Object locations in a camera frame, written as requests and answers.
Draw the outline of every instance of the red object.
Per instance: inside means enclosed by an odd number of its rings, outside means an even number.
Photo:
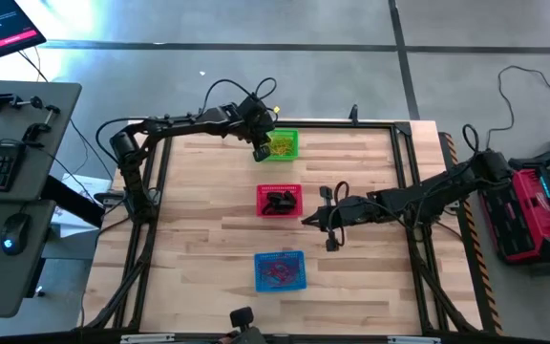
[[[12,43],[20,42],[23,39],[31,38],[33,36],[36,36],[37,32],[35,30],[31,30],[29,32],[22,32],[19,34],[15,34],[12,37],[4,38],[0,40],[0,48],[3,46],[7,46]]]
[[[480,198],[492,241],[511,264],[550,261],[550,195],[544,187],[535,170],[524,169],[515,172],[510,189]]]
[[[296,207],[286,215],[263,215],[263,208],[268,204],[266,194],[269,192],[292,193]],[[303,215],[303,188],[299,184],[264,184],[256,186],[256,216],[265,218],[296,218]]]

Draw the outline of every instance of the concrete floor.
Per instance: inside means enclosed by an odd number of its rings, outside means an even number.
[[[282,107],[285,117],[343,118],[357,103],[361,118],[410,118],[405,97],[409,84],[405,88],[399,54],[393,49],[388,0],[18,3],[50,40],[332,45],[328,52],[311,47],[306,48],[314,51],[199,51],[177,46],[144,50],[154,48],[148,45],[137,45],[141,50],[40,48],[42,70],[51,81],[82,84],[74,121],[93,144],[98,124],[111,118],[196,110],[209,85],[221,77],[247,87],[266,76],[276,77],[279,88],[269,101]],[[397,0],[396,5],[409,46],[550,48],[550,0]],[[385,51],[367,52],[368,46]],[[470,157],[461,138],[464,123],[472,123],[483,135],[487,128],[509,122],[497,93],[497,72],[516,64],[542,70],[550,80],[550,52],[541,52],[547,54],[408,53],[420,118],[435,120],[439,130],[454,136],[460,158]],[[28,54],[35,60],[34,51]],[[35,77],[19,55],[0,59],[0,79]],[[544,151],[550,141],[550,91],[518,71],[505,74],[503,84],[517,121],[510,133],[493,135],[492,147],[507,158]],[[241,99],[237,90],[222,86],[210,101],[213,105]],[[75,153],[80,145],[70,129],[58,158],[70,168],[80,165],[83,154]],[[60,177],[63,171],[55,166],[52,173]],[[106,177],[92,154],[81,174]],[[550,339],[550,276],[535,277],[528,268],[502,264],[474,198],[471,201],[504,331]],[[78,255],[68,251],[58,254]],[[87,261],[50,260],[41,280],[48,296],[26,300],[14,318],[0,319],[0,335],[72,328],[89,268]]]

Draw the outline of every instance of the wooden tabletop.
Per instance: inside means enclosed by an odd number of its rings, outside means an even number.
[[[296,161],[262,163],[254,162],[251,147],[235,138],[192,135],[174,139],[141,321],[143,332],[227,333],[231,330],[228,314],[250,306],[254,325],[263,333],[421,333],[405,231],[398,223],[347,228],[345,246],[326,252],[325,233],[302,226],[300,218],[256,217],[258,184],[301,184],[305,217],[323,204],[321,185],[334,187],[347,181],[350,194],[362,196],[397,187],[389,132],[300,129],[299,133]],[[413,121],[412,136],[421,178],[442,172],[445,166],[435,123]],[[406,157],[404,143],[401,149]],[[154,171],[156,183],[158,165]],[[115,187],[122,187],[120,176]],[[121,207],[104,225],[125,216]],[[442,222],[458,230],[455,218],[444,215]],[[99,239],[84,298],[87,322],[120,283],[130,229],[126,223]],[[432,239],[443,289],[480,328],[462,243],[439,226],[434,226]],[[307,289],[257,293],[254,254],[292,249],[305,253]],[[436,326],[429,291],[427,299]],[[134,296],[129,300],[127,319]]]

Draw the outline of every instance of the red basket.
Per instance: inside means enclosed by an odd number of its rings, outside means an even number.
[[[263,208],[268,204],[266,194],[269,192],[292,193],[296,207],[286,215],[263,215]],[[256,216],[265,218],[295,218],[303,215],[303,188],[299,184],[264,184],[256,187]]]

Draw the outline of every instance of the green basket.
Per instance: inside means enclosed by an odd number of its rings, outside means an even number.
[[[276,129],[269,132],[268,136],[271,138],[271,142],[268,144],[271,155],[266,159],[267,161],[293,161],[298,158],[298,130]],[[273,151],[277,152],[278,150],[278,139],[292,139],[291,151],[287,151],[282,155],[273,153]]]

